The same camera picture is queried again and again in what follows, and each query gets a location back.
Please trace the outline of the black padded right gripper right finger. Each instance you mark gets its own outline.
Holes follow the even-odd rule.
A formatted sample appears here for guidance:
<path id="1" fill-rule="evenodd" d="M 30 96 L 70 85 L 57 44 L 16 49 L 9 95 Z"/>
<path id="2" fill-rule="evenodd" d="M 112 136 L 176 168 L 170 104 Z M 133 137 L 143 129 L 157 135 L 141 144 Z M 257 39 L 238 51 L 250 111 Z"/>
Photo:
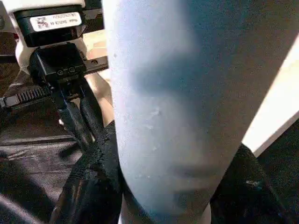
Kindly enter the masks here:
<path id="1" fill-rule="evenodd" d="M 297 224 L 251 150 L 240 145 L 211 201 L 213 224 Z"/>

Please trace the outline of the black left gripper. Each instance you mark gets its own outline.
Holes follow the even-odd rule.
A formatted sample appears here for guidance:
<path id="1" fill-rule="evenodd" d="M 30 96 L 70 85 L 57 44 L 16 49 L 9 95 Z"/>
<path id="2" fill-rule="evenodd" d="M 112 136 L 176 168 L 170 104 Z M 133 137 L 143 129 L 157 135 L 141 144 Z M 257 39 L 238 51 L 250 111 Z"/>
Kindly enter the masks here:
<path id="1" fill-rule="evenodd" d="M 3 31 L 17 35 L 12 57 L 37 85 L 0 100 L 2 110 L 51 96 L 64 128 L 80 147 L 103 130 L 101 108 L 85 76 L 104 70 L 108 59 L 86 58 L 84 10 L 2 10 Z"/>

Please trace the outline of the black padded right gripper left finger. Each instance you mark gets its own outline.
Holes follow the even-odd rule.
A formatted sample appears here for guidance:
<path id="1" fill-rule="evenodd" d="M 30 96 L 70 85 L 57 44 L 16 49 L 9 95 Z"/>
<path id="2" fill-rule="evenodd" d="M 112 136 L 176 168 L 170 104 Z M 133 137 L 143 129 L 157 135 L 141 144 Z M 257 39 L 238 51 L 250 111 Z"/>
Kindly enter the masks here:
<path id="1" fill-rule="evenodd" d="M 122 204 L 115 122 L 73 166 L 56 204 L 57 224 L 116 224 Z"/>

